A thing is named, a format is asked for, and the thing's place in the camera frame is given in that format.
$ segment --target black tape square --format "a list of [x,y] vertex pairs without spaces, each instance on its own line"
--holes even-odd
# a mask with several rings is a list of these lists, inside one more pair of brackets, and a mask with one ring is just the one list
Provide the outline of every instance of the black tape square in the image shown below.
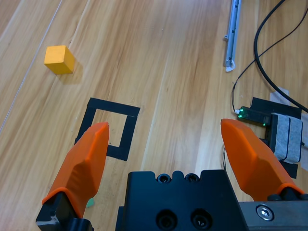
[[127,115],[120,141],[120,146],[115,147],[112,145],[108,145],[107,149],[107,156],[127,161],[140,108],[126,104],[90,98],[85,115],[82,119],[77,138],[75,139],[75,143],[77,143],[83,133],[92,126],[96,109]]

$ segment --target black screw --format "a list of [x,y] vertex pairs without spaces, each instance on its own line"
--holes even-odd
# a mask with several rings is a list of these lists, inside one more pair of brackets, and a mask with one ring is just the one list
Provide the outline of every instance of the black screw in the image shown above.
[[167,184],[171,181],[171,177],[168,174],[160,174],[157,179],[159,183]]
[[161,230],[174,230],[177,226],[177,223],[177,216],[169,209],[160,211],[156,216],[156,224]]
[[185,180],[188,180],[189,182],[198,182],[200,178],[194,173],[188,173]]
[[198,230],[208,230],[212,226],[212,218],[204,209],[196,209],[191,216],[193,226]]

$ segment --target green object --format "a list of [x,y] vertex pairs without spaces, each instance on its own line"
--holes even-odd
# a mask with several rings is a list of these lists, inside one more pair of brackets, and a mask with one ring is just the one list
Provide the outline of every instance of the green object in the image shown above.
[[89,208],[89,207],[91,207],[93,205],[94,205],[94,198],[91,198],[91,199],[89,199],[89,201],[88,201],[88,203],[86,205],[86,208]]

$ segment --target wood grain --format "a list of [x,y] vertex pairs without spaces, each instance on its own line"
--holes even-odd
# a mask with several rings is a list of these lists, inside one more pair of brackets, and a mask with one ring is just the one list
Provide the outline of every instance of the wood grain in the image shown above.
[[0,0],[0,37],[9,24],[21,0]]
[[0,2],[0,13],[5,12],[0,14],[0,21],[5,23],[9,20],[9,23],[5,23],[3,32],[0,32],[0,128],[59,2],[60,0],[22,0],[19,4],[16,0]]
[[[115,229],[131,171],[200,174],[221,168],[220,120],[235,118],[230,99],[233,82],[253,60],[257,27],[277,2],[243,1],[237,67],[226,73],[222,64],[228,0],[63,1],[0,134],[3,229],[37,230],[34,221],[40,202],[74,144],[90,97],[141,108],[128,161],[107,158],[95,206],[86,209],[85,218],[96,230]],[[26,6],[19,8],[26,11]],[[260,51],[292,30],[305,8],[302,0],[284,3],[261,33]],[[43,30],[42,21],[29,17]],[[261,59],[277,85],[303,105],[308,105],[308,58],[303,49],[307,23]],[[69,46],[77,59],[72,75],[55,76],[44,66],[46,47],[52,45]],[[16,63],[20,47],[11,48]],[[26,56],[28,61],[33,54]],[[3,58],[0,64],[7,65]],[[29,63],[19,65],[24,70],[29,67]],[[0,76],[5,83],[0,103],[6,105],[2,95],[11,99],[20,82],[7,74]],[[252,96],[269,99],[271,91],[252,66],[238,83],[236,107],[249,106]],[[125,117],[98,111],[94,122],[100,121],[110,123],[110,143],[118,144]],[[262,129],[252,128],[264,135]],[[239,189],[229,164],[227,172],[238,199],[251,200]],[[306,191],[307,179],[300,168],[296,183]]]

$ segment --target yellow cube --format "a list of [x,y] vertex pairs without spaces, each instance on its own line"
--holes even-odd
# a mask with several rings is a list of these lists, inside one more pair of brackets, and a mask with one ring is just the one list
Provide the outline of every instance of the yellow cube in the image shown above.
[[67,46],[47,47],[45,65],[56,75],[74,71],[75,58]]

